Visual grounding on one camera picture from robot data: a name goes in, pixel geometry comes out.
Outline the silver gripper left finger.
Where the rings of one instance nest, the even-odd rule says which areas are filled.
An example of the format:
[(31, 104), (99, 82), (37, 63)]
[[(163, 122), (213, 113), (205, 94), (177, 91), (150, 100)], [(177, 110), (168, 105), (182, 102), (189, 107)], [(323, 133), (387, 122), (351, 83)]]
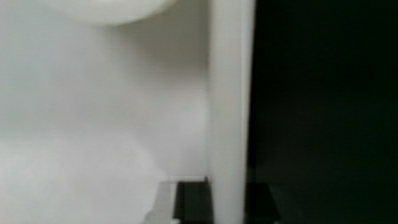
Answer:
[(211, 191), (205, 182), (179, 182), (173, 219), (179, 224), (213, 224)]

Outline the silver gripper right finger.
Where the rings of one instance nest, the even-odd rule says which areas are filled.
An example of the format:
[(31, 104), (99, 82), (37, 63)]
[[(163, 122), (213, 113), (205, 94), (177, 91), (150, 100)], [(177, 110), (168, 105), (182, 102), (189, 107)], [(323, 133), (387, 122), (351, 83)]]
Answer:
[(248, 183), (245, 189), (245, 224), (275, 224), (278, 211), (264, 183)]

